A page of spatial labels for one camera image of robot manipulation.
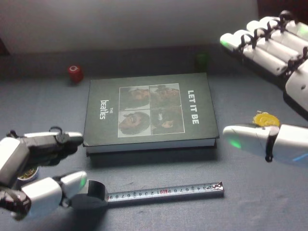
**gray fabric surface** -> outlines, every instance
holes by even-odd
[[[282,123],[306,126],[307,121],[282,99],[276,86],[240,67],[215,47],[172,48],[79,54],[26,55],[0,58],[0,134],[46,131],[52,125],[83,132],[90,79],[125,75],[193,72],[193,57],[210,52],[208,79],[218,129],[251,122],[257,110],[276,115]],[[86,78],[69,83],[65,68],[79,63]],[[217,149],[147,151],[88,158],[80,147],[40,177],[85,170],[108,191],[165,187],[221,180],[225,197],[76,212],[58,208],[49,216],[14,221],[0,210],[2,231],[78,230],[306,230],[308,169],[273,162],[217,140]]]

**white backdrop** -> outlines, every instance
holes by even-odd
[[[256,0],[1,0],[11,53],[217,43],[257,19]]]

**table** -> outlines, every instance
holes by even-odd
[[[220,134],[225,126],[251,122],[257,110],[282,123],[307,121],[282,99],[276,86],[244,69],[215,46],[79,52],[1,57],[0,134],[46,131],[52,125],[83,132],[90,79],[193,72],[200,50],[210,53],[208,79]],[[85,79],[74,86],[65,68],[81,64]],[[223,181],[225,197],[77,212],[58,208],[49,216],[17,222],[0,210],[2,231],[266,231],[306,230],[308,169],[273,162],[230,147],[142,151],[86,157],[85,149],[40,177],[85,170],[110,192]]]

